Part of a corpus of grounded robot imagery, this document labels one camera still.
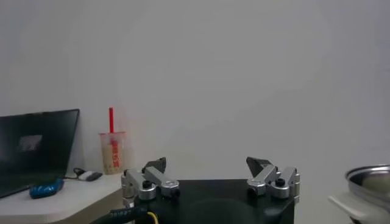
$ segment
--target cable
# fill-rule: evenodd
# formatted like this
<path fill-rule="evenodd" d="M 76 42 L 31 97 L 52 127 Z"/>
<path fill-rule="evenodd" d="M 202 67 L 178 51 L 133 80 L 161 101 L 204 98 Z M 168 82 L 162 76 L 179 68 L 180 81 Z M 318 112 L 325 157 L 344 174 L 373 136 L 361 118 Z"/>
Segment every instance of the cable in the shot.
<path fill-rule="evenodd" d="M 154 224 L 158 224 L 158 218 L 156 214 L 154 214 L 153 212 L 147 212 L 147 214 L 153 218 Z"/>

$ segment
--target white desk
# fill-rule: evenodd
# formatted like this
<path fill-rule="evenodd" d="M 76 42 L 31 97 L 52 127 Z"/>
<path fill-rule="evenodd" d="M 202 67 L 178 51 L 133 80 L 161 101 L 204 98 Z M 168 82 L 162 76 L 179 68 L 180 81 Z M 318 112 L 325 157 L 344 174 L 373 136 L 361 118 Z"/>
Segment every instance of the white desk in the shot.
<path fill-rule="evenodd" d="M 23 191 L 0 199 L 0 223 L 52 223 L 71 217 L 120 190 L 121 174 L 104 175 L 93 182 L 66 180 L 57 194 L 31 199 Z"/>

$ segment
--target stainless steel bowl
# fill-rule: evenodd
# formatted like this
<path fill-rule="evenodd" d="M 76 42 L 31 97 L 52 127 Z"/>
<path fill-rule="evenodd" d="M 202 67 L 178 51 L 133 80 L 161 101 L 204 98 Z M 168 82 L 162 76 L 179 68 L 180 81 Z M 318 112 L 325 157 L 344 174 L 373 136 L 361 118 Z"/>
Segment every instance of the stainless steel bowl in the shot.
<path fill-rule="evenodd" d="M 359 167 L 346 179 L 350 192 L 390 211 L 390 165 Z"/>

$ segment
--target laptop lid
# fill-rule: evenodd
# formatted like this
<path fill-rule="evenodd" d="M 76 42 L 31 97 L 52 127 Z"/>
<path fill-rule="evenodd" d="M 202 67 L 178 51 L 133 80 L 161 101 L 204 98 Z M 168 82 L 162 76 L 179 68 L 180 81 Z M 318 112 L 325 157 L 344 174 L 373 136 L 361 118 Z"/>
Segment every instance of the laptop lid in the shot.
<path fill-rule="evenodd" d="M 79 109 L 0 117 L 0 178 L 63 177 Z"/>

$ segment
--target white wall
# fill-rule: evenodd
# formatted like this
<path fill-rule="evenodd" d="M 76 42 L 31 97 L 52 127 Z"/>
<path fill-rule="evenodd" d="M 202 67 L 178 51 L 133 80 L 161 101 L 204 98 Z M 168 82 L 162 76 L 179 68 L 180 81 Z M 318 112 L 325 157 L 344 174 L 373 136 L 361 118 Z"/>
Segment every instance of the white wall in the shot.
<path fill-rule="evenodd" d="M 386 0 L 0 1 L 0 114 L 80 108 L 72 166 L 101 169 L 115 105 L 131 166 L 302 173 L 297 223 L 347 223 L 343 173 L 390 163 Z"/>

